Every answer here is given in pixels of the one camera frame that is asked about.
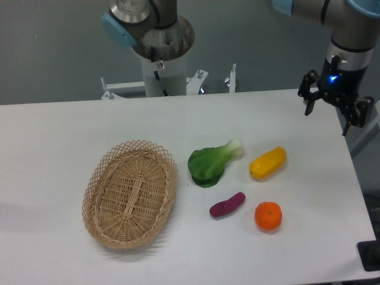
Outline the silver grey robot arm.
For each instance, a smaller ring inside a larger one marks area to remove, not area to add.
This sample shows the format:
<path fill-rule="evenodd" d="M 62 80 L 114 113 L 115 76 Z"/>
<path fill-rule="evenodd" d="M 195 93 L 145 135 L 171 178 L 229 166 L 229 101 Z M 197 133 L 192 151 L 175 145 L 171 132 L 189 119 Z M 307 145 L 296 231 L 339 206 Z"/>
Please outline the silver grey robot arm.
<path fill-rule="evenodd" d="M 359 88 L 379 37 L 379 2 L 273 1 L 272 6 L 332 30 L 322 72 L 309 71 L 299 87 L 306 114 L 321 99 L 341 112 L 345 129 L 363 127 L 374 100 L 360 97 Z M 133 48 L 147 60 L 152 79 L 145 85 L 149 96 L 176 95 L 165 64 L 186 54 L 194 41 L 192 27 L 178 15 L 176 1 L 110 1 L 102 26 L 117 44 Z"/>

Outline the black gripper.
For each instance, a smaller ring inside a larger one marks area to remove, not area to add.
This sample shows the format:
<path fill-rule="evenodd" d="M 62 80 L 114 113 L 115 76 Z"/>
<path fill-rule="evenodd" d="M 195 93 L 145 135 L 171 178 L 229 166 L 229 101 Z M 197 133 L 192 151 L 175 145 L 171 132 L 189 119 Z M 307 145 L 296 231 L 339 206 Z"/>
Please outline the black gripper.
<path fill-rule="evenodd" d="M 325 102 L 338 107 L 344 116 L 346 124 L 342 136 L 346 136 L 352 126 L 363 128 L 369 121 L 374 107 L 373 97 L 360 97 L 358 93 L 366 69 L 366 67 L 354 71 L 334 69 L 326 59 L 320 77 L 313 69 L 305 74 L 297 92 L 306 104 L 305 116 L 312 113 L 315 102 L 322 98 Z M 317 91 L 311 92 L 314 83 L 317 83 Z"/>

